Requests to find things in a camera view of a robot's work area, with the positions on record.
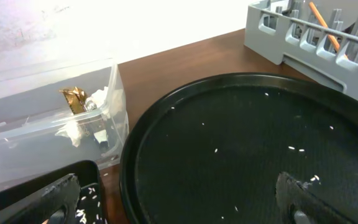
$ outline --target black round tray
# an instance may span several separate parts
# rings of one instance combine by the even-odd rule
[[[131,223],[280,223],[283,171],[358,209],[358,101],[271,74],[205,78],[142,115],[121,167]]]

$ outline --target plastic dish rack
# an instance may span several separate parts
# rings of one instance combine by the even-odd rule
[[[271,1],[248,6],[244,45],[276,65],[282,62],[318,83],[358,100],[358,18],[351,34],[341,32],[341,10],[333,10],[330,28],[317,25],[314,15],[308,21],[299,18],[301,3],[293,2],[290,11],[282,7],[272,11]],[[335,51],[328,35],[340,43]]]

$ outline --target table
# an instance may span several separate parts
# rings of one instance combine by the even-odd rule
[[[131,130],[155,101],[186,83],[232,72],[269,72],[312,81],[288,65],[274,65],[244,46],[244,29],[119,65]],[[101,170],[108,220],[129,223],[119,192],[120,167]]]

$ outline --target orange pencil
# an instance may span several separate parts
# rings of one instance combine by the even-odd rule
[[[320,25],[322,25],[325,28],[328,28],[328,25],[326,23],[326,21],[324,21],[323,17],[321,16],[320,12],[317,10],[315,4],[313,2],[309,2],[309,7],[311,9],[311,11],[313,12],[314,16],[316,16],[318,22],[320,23]],[[328,35],[328,39],[331,41],[331,43],[333,44],[336,52],[339,51],[339,48],[341,47],[338,43],[338,41],[336,40],[336,38],[333,35]]]

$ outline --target orange straw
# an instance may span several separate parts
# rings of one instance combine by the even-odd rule
[[[323,17],[321,16],[320,12],[317,10],[315,4],[313,2],[309,2],[309,7],[311,9],[311,11],[313,12],[314,16],[316,16],[318,22],[325,28],[328,28],[328,25],[326,23],[326,21],[324,21]],[[340,45],[338,43],[338,41],[336,40],[336,38],[333,35],[328,35],[329,40],[331,41],[331,43],[333,44],[336,52],[339,51]]]

